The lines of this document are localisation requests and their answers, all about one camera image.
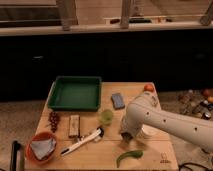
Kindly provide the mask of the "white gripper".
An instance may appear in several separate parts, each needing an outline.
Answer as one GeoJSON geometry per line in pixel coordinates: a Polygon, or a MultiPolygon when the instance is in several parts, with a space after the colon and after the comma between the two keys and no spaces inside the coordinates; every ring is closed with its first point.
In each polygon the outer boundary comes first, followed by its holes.
{"type": "Polygon", "coordinates": [[[142,129],[142,124],[131,120],[127,115],[125,115],[121,120],[120,134],[129,133],[133,138],[135,138],[142,129]]]}

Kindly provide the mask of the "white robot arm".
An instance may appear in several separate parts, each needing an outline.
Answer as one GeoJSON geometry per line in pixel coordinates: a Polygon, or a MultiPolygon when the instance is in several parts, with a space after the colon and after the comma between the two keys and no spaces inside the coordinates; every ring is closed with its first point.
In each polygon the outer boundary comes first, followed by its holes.
{"type": "Polygon", "coordinates": [[[158,98],[154,93],[145,91],[135,97],[126,107],[120,134],[132,139],[143,125],[148,125],[213,152],[212,121],[167,112],[158,109],[157,105],[158,98]]]}

